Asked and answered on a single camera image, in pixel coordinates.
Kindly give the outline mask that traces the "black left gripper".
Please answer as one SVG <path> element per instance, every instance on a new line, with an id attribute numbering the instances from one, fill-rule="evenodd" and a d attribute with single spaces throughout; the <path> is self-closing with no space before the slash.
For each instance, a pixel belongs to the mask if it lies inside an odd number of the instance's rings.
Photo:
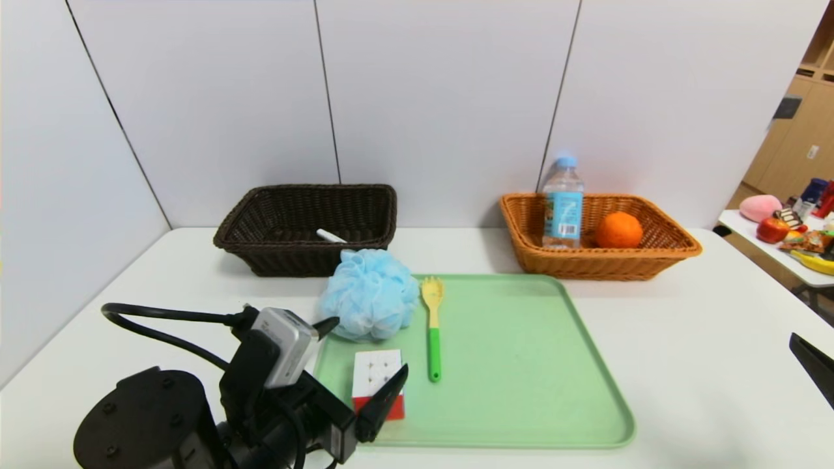
<path id="1" fill-rule="evenodd" d="M 339 324 L 339 317 L 313 324 L 317 341 Z M 250 467 L 317 468 L 313 452 L 330 459 L 330 468 L 345 463 L 357 441 L 376 440 L 392 411 L 394 419 L 404 418 L 403 390 L 408 375 L 408 364 L 402 365 L 396 373 L 382 377 L 382 385 L 373 395 L 355 395 L 357 421 L 352 409 L 308 372 L 292 386 L 264 391 L 256 407 Z"/>

